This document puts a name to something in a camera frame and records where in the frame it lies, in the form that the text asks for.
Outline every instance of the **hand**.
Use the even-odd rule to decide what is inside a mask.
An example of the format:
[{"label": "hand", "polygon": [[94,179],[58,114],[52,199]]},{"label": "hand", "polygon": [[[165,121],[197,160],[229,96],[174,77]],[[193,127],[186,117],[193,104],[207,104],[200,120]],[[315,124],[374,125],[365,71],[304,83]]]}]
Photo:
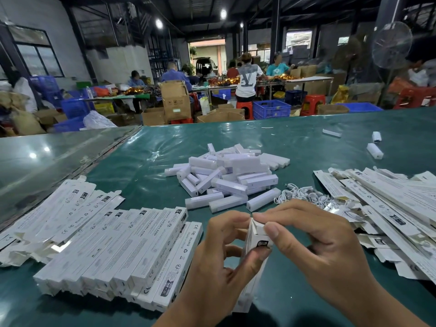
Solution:
[{"label": "hand", "polygon": [[[277,248],[305,275],[312,288],[356,326],[427,326],[375,280],[349,222],[312,203],[291,200],[253,213]],[[303,246],[282,225],[308,233]]]},{"label": "hand", "polygon": [[236,269],[224,267],[226,257],[241,257],[250,215],[228,211],[209,220],[206,238],[195,250],[181,293],[156,323],[157,326],[201,326],[218,324],[235,307],[240,293],[258,273],[271,250],[257,247]]}]

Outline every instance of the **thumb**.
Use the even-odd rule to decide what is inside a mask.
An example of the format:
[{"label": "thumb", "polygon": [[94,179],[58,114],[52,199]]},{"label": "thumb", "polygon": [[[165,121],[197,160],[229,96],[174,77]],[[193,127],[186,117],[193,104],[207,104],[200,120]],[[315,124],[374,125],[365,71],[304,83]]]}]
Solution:
[{"label": "thumb", "polygon": [[237,293],[237,296],[260,271],[263,262],[268,258],[270,253],[271,249],[268,247],[256,247],[245,256],[242,263],[234,270],[234,275],[229,286]]},{"label": "thumb", "polygon": [[282,225],[268,221],[263,229],[281,253],[297,265],[303,273],[306,274],[306,272],[316,269],[319,266],[319,257],[303,246],[295,236]]}]

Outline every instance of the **red plastic stool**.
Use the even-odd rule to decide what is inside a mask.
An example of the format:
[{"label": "red plastic stool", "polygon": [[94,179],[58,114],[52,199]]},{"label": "red plastic stool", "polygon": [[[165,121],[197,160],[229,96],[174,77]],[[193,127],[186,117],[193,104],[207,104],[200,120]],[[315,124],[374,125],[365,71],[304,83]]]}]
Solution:
[{"label": "red plastic stool", "polygon": [[193,119],[186,118],[186,119],[178,119],[178,120],[171,121],[171,125],[177,125],[177,124],[193,124]]},{"label": "red plastic stool", "polygon": [[254,119],[253,118],[253,102],[237,102],[236,108],[245,110],[245,119],[247,119],[247,120]]},{"label": "red plastic stool", "polygon": [[198,102],[197,93],[189,93],[189,96],[193,98],[193,108],[195,111],[201,111],[200,103]]},{"label": "red plastic stool", "polygon": [[421,105],[429,107],[436,105],[436,88],[403,88],[393,109],[419,108]]},{"label": "red plastic stool", "polygon": [[325,95],[306,95],[302,104],[300,116],[316,115],[320,104],[326,104]]}]

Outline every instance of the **person in teal shirt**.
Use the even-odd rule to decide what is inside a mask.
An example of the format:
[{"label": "person in teal shirt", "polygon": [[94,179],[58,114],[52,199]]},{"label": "person in teal shirt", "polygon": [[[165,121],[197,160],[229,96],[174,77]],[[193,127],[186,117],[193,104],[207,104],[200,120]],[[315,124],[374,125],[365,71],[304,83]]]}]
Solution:
[{"label": "person in teal shirt", "polygon": [[268,66],[268,69],[266,70],[266,75],[274,77],[274,76],[280,76],[283,73],[289,74],[290,69],[291,68],[289,66],[282,63],[282,55],[276,54],[274,56],[274,64]]}]

